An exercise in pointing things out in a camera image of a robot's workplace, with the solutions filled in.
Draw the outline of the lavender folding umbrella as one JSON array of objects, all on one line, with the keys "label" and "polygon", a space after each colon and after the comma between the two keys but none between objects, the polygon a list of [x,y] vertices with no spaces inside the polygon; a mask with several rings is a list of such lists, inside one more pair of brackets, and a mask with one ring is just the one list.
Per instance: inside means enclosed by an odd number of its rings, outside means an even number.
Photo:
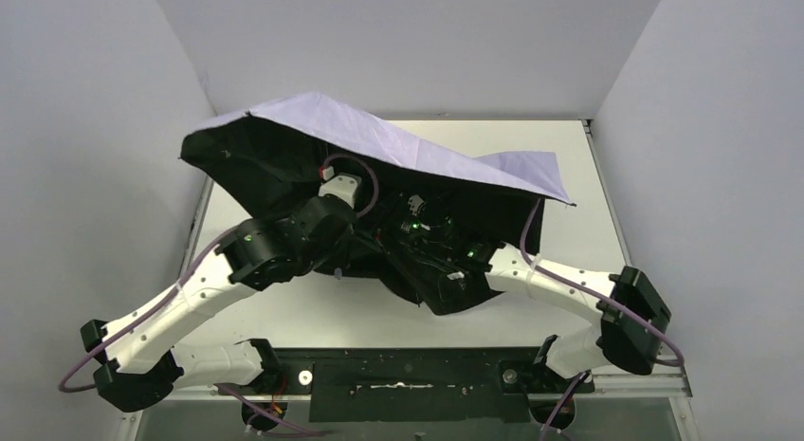
[{"label": "lavender folding umbrella", "polygon": [[374,239],[400,206],[418,197],[459,227],[534,254],[545,203],[569,200],[552,153],[465,156],[318,93],[219,117],[185,136],[179,156],[253,218],[285,216],[318,196],[321,167],[360,176],[352,236],[312,271],[376,279],[414,304],[424,303]]}]

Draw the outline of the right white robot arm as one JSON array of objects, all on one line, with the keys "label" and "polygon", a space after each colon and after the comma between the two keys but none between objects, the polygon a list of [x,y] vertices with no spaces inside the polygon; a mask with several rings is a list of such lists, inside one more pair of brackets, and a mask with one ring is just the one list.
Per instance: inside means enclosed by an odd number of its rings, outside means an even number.
[{"label": "right white robot arm", "polygon": [[418,197],[396,209],[374,234],[415,303],[437,316],[459,313],[506,292],[548,303],[588,322],[542,345],[537,368],[571,378],[604,366],[647,376],[659,364],[671,314],[649,278],[566,266],[457,226]]}]

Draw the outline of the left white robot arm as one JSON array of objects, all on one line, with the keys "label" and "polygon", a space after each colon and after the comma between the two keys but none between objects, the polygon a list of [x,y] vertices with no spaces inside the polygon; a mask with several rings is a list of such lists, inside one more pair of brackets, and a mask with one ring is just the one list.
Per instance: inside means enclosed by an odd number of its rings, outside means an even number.
[{"label": "left white robot arm", "polygon": [[173,390],[234,384],[268,389],[281,378],[265,339],[188,346],[181,341],[234,303],[308,274],[353,234],[353,208],[316,196],[285,216],[251,218],[208,244],[169,288],[131,314],[82,327],[98,395],[121,411],[147,409]]}]

